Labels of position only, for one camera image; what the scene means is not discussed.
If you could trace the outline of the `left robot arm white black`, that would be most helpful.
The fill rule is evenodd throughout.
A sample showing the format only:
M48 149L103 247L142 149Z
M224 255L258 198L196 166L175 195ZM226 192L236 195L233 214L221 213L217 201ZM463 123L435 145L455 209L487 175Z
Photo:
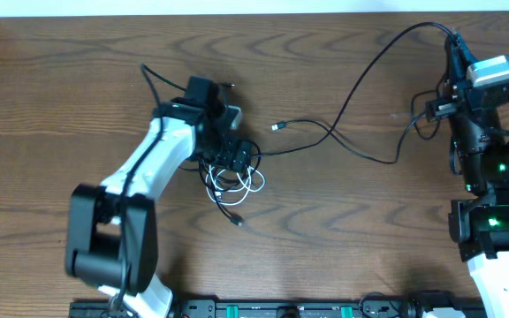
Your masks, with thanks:
M65 272L110 299L72 304L72 317L168 316L173 293L156 275L156 201L184 161L250 177L253 145L233 134L241 117L216 82L192 77L183 96L157 104L143 141L118 170L73 190Z

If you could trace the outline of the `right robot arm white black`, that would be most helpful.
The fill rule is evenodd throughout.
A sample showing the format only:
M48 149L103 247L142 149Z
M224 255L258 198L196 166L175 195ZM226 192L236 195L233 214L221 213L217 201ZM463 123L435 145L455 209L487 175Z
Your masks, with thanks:
M509 57L476 58L459 34L444 43L446 67L428 121L448 120L450 164L470 200L452 201L452 240L468 265L486 315L509 317L509 130L498 108L509 103Z

